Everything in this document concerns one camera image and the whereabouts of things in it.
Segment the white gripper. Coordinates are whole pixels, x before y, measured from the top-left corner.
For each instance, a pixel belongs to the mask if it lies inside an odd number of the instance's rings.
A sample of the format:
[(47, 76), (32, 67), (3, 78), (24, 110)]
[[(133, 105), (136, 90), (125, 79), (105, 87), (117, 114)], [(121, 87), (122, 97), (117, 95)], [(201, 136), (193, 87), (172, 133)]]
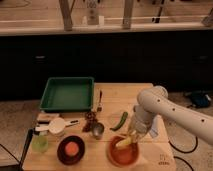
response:
[(136, 105), (133, 111), (127, 133), (131, 142), (137, 143), (141, 137), (144, 137), (151, 130), (155, 115), (147, 112), (139, 105)]

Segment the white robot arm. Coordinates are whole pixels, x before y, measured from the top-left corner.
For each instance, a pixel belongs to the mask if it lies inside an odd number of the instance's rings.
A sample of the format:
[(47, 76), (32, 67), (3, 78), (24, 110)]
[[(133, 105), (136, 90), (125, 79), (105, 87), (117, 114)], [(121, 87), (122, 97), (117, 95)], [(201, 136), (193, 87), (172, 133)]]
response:
[(133, 142), (150, 133), (155, 117), (161, 115), (213, 146), (213, 117), (173, 103), (164, 87), (143, 89), (137, 95), (137, 102), (127, 131)]

